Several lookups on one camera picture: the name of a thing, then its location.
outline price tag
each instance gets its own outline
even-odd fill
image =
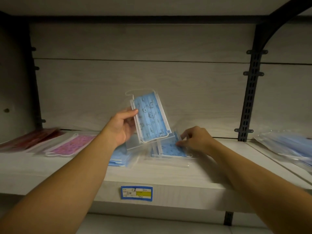
[[[153,201],[153,187],[150,186],[122,186],[121,199],[136,199]]]

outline red package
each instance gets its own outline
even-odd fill
[[[58,128],[34,130],[26,135],[0,144],[0,152],[18,152],[29,149],[38,143],[63,135]]]

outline person's right hand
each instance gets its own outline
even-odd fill
[[[181,139],[182,141],[176,143],[177,146],[187,147],[202,153],[207,153],[208,147],[215,141],[205,128],[200,128],[199,126],[185,130],[181,134]]]

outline person's left hand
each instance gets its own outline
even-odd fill
[[[103,128],[103,132],[107,133],[116,141],[115,146],[118,147],[130,139],[135,131],[134,116],[138,110],[132,110],[130,107],[126,108],[113,116],[110,121]]]

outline pink face mask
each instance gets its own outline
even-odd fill
[[[61,144],[58,144],[50,149],[45,150],[46,156],[63,156],[68,157],[79,153],[84,149],[96,135],[78,135],[74,134],[73,137],[64,141]]]

